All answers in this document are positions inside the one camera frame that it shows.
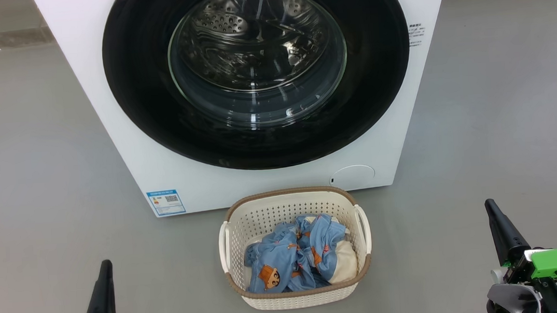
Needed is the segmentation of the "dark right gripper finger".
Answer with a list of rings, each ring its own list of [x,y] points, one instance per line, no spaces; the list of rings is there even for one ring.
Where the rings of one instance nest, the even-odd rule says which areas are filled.
[[[499,264],[517,264],[530,249],[529,243],[493,199],[485,201],[485,209]]]

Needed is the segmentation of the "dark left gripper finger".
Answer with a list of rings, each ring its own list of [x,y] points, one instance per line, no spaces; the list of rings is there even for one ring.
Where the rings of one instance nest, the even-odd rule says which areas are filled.
[[[116,313],[113,268],[108,259],[101,263],[87,313]]]

